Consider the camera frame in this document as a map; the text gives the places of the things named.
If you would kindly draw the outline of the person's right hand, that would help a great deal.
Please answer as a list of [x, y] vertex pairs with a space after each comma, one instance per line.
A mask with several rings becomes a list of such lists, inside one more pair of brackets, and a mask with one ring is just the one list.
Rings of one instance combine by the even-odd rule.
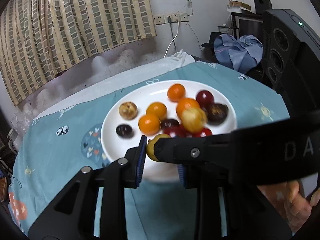
[[259, 186], [258, 189], [283, 217], [291, 231], [296, 233], [311, 215], [311, 210], [319, 202], [319, 189], [310, 201], [300, 194], [297, 180], [276, 185]]

